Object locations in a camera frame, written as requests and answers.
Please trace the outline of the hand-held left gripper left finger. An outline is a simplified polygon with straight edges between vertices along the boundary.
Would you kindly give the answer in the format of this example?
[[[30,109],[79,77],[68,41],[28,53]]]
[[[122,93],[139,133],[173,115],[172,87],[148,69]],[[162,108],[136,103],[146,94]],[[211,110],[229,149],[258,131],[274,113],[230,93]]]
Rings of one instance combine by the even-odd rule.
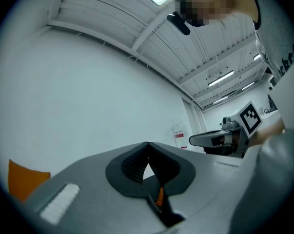
[[[148,142],[117,148],[116,156],[108,163],[105,174],[108,182],[126,197],[147,197],[143,175],[148,165]]]

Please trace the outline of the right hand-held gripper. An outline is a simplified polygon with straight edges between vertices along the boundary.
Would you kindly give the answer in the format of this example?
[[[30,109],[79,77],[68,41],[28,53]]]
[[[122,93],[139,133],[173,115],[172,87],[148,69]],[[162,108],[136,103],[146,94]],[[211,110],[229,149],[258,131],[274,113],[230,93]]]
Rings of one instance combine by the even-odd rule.
[[[262,119],[251,101],[222,120],[221,130],[214,130],[189,137],[193,146],[203,147],[212,155],[243,157],[251,137],[259,129]]]

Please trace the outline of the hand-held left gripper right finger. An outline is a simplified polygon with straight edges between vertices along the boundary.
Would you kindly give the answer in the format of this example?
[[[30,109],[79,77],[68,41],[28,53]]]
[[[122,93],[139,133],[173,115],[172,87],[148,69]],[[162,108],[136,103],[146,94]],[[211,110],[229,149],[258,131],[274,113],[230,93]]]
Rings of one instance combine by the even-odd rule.
[[[156,180],[167,196],[184,193],[196,176],[194,165],[184,157],[186,151],[158,142],[142,142]]]

